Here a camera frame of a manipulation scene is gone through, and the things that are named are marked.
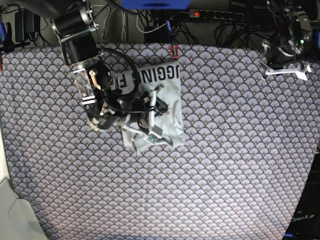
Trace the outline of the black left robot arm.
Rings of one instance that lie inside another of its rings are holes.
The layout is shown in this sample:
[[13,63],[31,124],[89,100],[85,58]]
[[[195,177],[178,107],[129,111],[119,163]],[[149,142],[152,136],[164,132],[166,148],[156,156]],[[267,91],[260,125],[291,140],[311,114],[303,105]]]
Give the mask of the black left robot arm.
[[313,27],[318,18],[316,0],[267,0],[273,14],[275,30],[261,45],[264,53],[260,62],[265,69],[280,70],[300,65],[311,49]]

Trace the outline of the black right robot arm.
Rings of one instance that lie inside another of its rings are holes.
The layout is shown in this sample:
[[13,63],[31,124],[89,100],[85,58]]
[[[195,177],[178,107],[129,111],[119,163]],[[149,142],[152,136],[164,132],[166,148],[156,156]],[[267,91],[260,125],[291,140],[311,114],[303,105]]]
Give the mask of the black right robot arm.
[[[133,121],[148,122],[168,111],[168,105],[157,97],[154,90],[142,90],[142,78],[134,62],[125,54],[97,43],[93,33],[98,24],[92,8],[85,0],[20,0],[18,3],[30,12],[50,20],[58,38],[62,57],[67,66],[74,68],[75,83],[82,95],[82,105],[93,130],[104,132],[113,125],[123,126]],[[133,89],[123,93],[113,88],[110,70],[103,61],[104,53],[124,59],[132,69]]]

